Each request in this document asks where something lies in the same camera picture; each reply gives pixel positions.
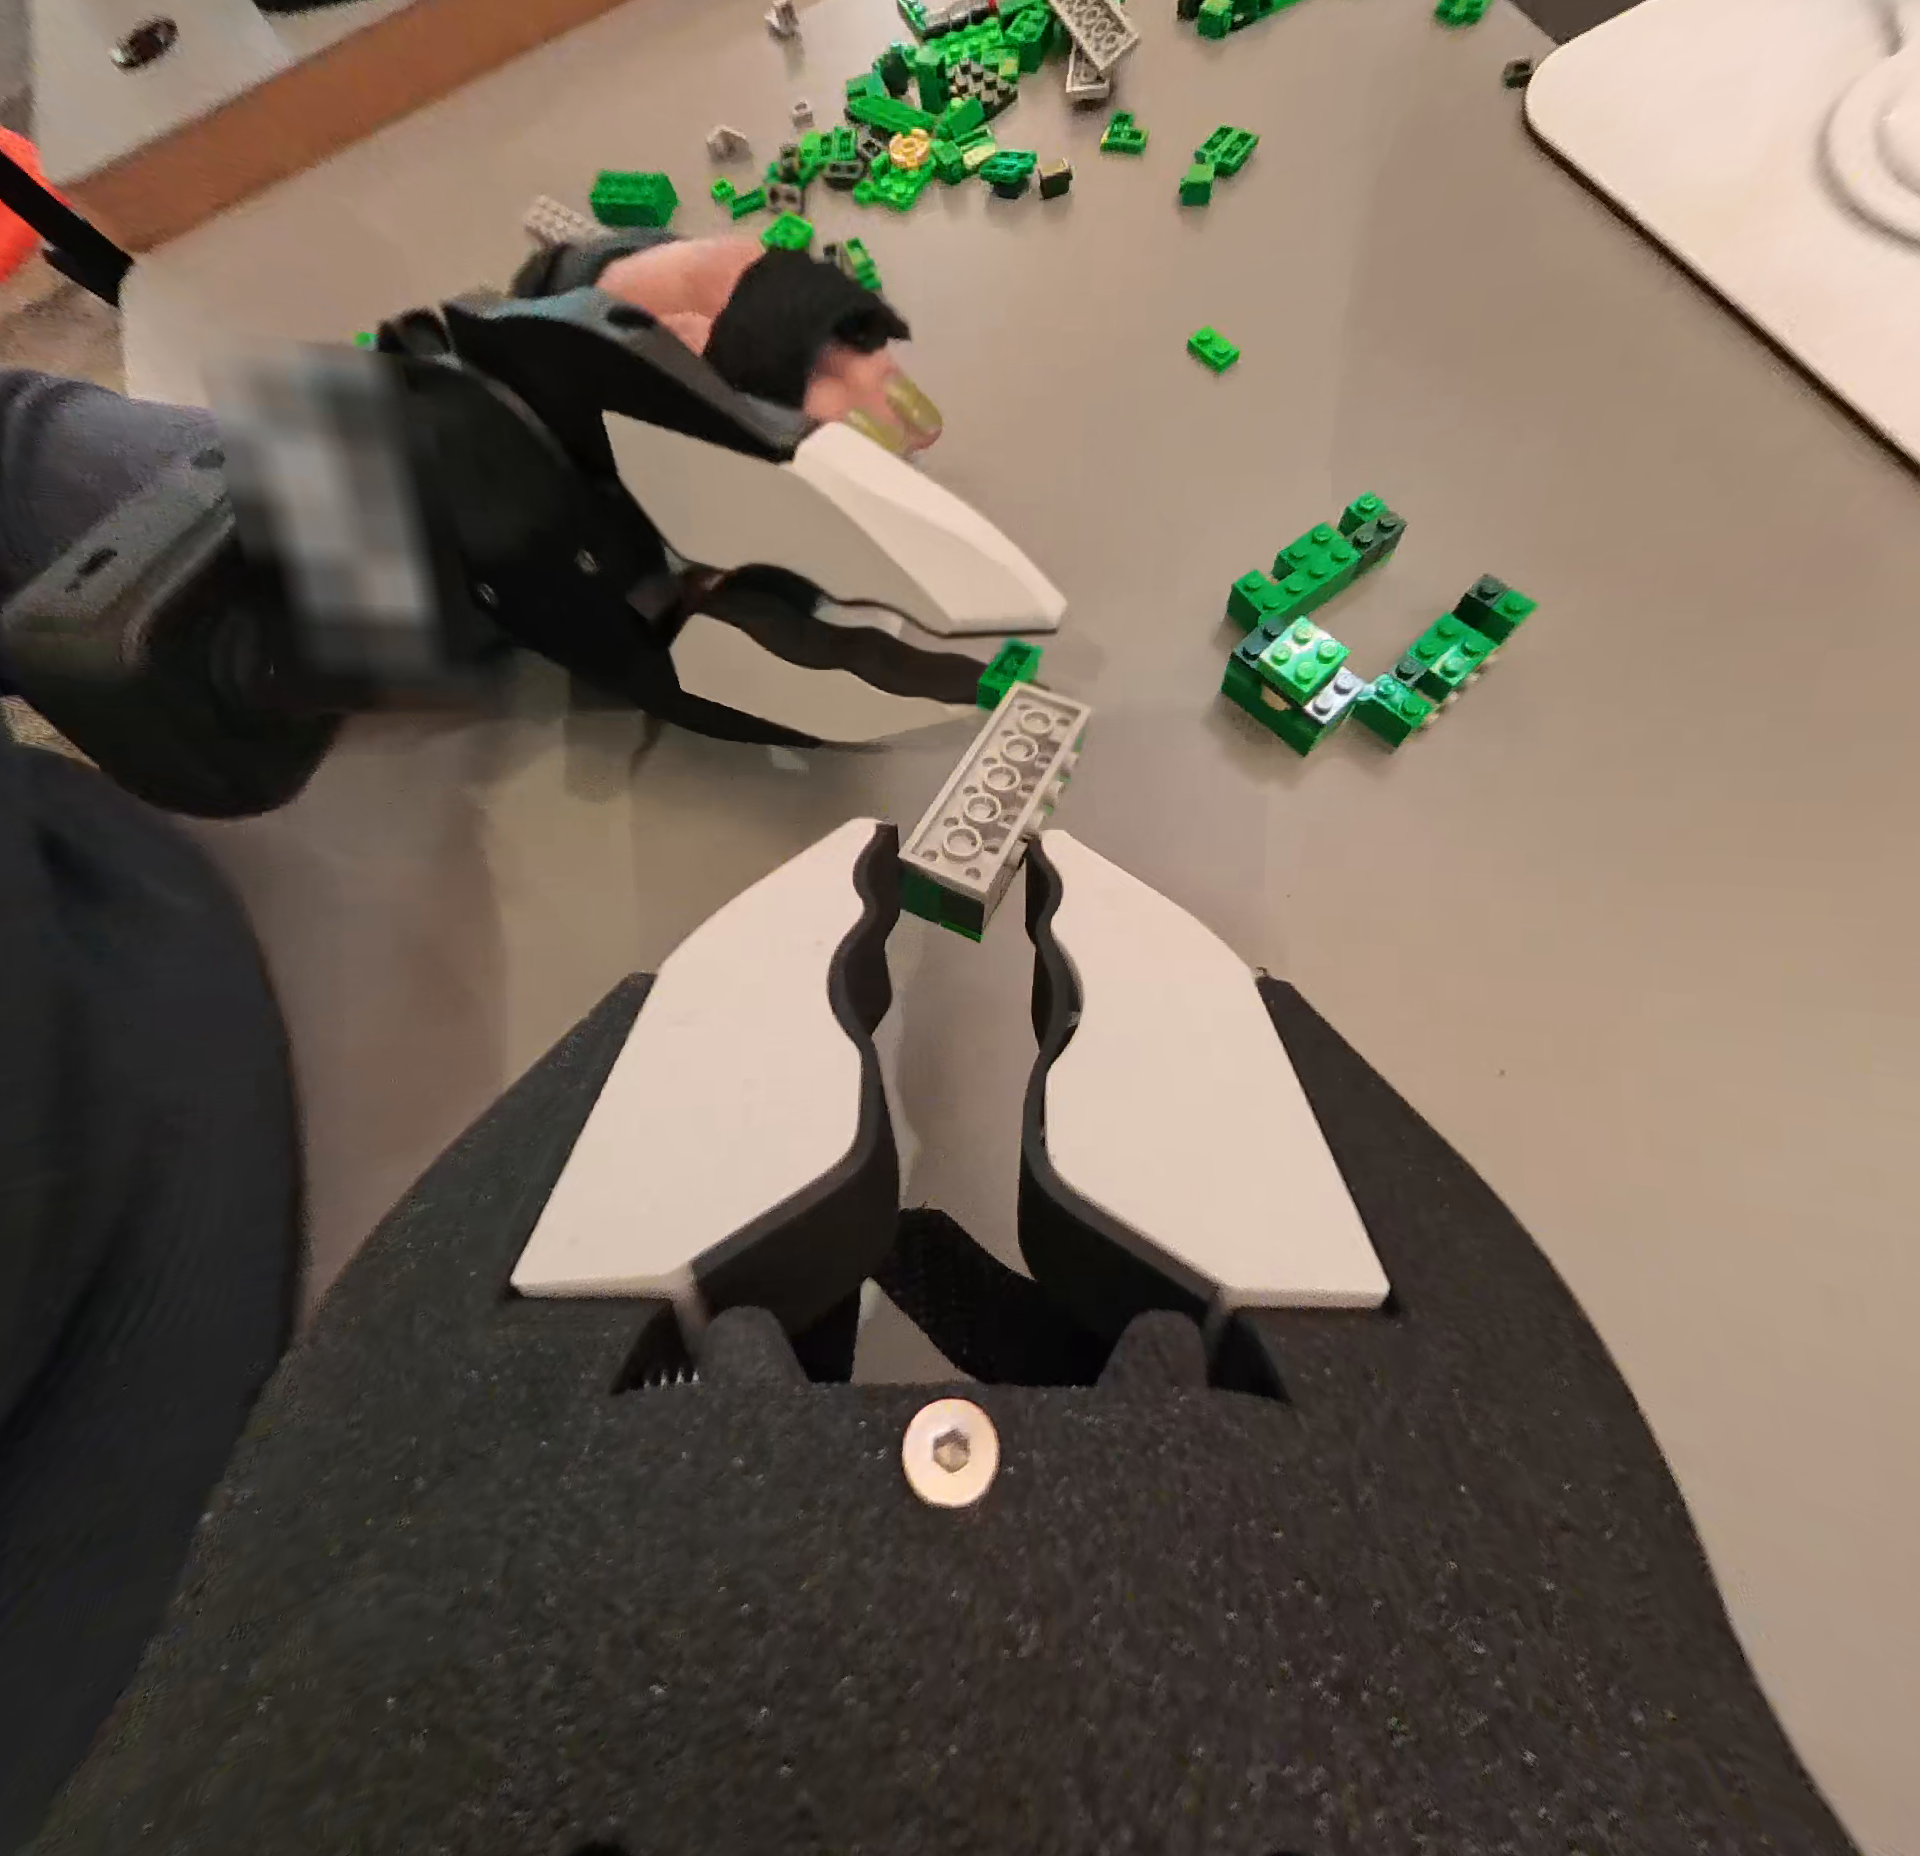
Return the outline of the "white object with dark oval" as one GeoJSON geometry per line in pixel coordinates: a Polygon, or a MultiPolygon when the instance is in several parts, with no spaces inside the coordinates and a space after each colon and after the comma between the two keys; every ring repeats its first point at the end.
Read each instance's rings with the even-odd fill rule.
{"type": "Polygon", "coordinates": [[[41,169],[71,185],[284,62],[252,0],[31,0],[41,169]]]}

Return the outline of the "person's left hand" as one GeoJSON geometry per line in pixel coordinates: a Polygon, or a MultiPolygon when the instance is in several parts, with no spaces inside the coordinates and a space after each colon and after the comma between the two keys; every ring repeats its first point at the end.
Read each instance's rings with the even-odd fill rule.
{"type": "Polygon", "coordinates": [[[831,257],[620,228],[536,250],[506,296],[549,302],[581,284],[648,311],[738,394],[856,424],[895,454],[944,434],[933,398],[902,372],[910,323],[831,257]]]}

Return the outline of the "white and wooden book stand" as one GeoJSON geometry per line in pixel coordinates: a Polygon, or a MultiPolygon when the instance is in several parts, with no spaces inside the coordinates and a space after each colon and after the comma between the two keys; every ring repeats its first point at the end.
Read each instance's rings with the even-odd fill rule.
{"type": "Polygon", "coordinates": [[[1644,0],[1555,46],[1537,146],[1920,463],[1920,0],[1644,0]]]}

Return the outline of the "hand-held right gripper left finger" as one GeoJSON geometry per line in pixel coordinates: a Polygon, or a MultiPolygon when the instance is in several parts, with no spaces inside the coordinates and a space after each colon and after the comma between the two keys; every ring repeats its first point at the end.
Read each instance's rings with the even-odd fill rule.
{"type": "Polygon", "coordinates": [[[856,1299],[895,1236],[877,1057],[895,831],[845,818],[660,964],[512,1260],[524,1299],[738,1304],[788,1336],[856,1299]]]}

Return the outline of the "person's dark clothing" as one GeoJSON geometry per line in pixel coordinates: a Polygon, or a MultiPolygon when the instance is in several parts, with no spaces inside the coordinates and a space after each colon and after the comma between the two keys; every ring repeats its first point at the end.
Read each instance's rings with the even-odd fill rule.
{"type": "Polygon", "coordinates": [[[10,737],[0,1040],[0,1838],[25,1848],[284,1354],[299,1121],[219,864],[10,737]]]}

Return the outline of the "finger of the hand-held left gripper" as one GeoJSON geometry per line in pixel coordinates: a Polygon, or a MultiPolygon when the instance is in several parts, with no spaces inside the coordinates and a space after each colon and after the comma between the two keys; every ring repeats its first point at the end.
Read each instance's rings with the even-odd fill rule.
{"type": "Polygon", "coordinates": [[[930,632],[1054,632],[1061,590],[966,499],[851,424],[760,463],[632,414],[608,414],[615,484],[706,569],[788,569],[851,607],[930,632]]]}
{"type": "Polygon", "coordinates": [[[694,595],[637,622],[637,706],[718,742],[883,746],[973,721],[1003,622],[837,595],[694,595]]]}

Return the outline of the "curved green toy brick assembly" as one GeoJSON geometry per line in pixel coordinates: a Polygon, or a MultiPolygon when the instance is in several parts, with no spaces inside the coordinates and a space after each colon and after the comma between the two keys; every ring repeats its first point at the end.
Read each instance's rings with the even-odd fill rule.
{"type": "Polygon", "coordinates": [[[1226,622],[1236,641],[1221,694],[1288,751],[1314,754],[1340,732],[1366,732],[1388,751],[1411,746],[1537,616],[1537,595],[1478,575],[1378,676],[1358,676],[1353,648],[1329,625],[1329,607],[1387,569],[1399,540],[1405,520],[1378,492],[1353,492],[1340,520],[1304,531],[1273,565],[1227,588],[1226,622]]]}

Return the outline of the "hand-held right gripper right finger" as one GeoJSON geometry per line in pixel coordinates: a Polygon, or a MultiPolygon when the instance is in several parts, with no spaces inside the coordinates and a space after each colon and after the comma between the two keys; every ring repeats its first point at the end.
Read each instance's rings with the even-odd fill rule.
{"type": "Polygon", "coordinates": [[[1138,1316],[1387,1316],[1388,1275],[1258,969],[1069,831],[1028,852],[1018,1244],[1116,1343],[1138,1316]]]}

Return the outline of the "grey toy plate with green underside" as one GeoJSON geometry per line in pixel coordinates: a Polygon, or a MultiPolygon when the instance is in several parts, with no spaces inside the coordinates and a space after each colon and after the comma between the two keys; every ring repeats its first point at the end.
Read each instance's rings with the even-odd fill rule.
{"type": "Polygon", "coordinates": [[[1048,824],[1079,766],[1082,732],[1087,706],[1010,686],[902,841],[895,903],[983,943],[1028,841],[1048,824]]]}

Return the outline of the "pile of green toy bricks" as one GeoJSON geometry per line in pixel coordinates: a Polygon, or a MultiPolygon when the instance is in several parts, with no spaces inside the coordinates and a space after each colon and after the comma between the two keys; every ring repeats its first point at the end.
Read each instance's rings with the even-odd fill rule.
{"type": "MultiPolygon", "coordinates": [[[[841,120],[821,120],[795,99],[788,140],[773,146],[755,183],[712,177],[712,204],[727,217],[806,210],[812,185],[860,208],[913,210],[930,185],[983,183],[997,204],[1060,204],[1075,162],[1003,146],[997,123],[1048,68],[1069,68],[1069,29],[1041,0],[893,0],[902,34],[885,40],[841,86],[841,120]]],[[[1097,103],[1097,152],[1138,162],[1144,123],[1127,111],[1097,103]]],[[[1221,123],[1176,177],[1176,208],[1207,208],[1258,152],[1258,132],[1221,123]]]]}

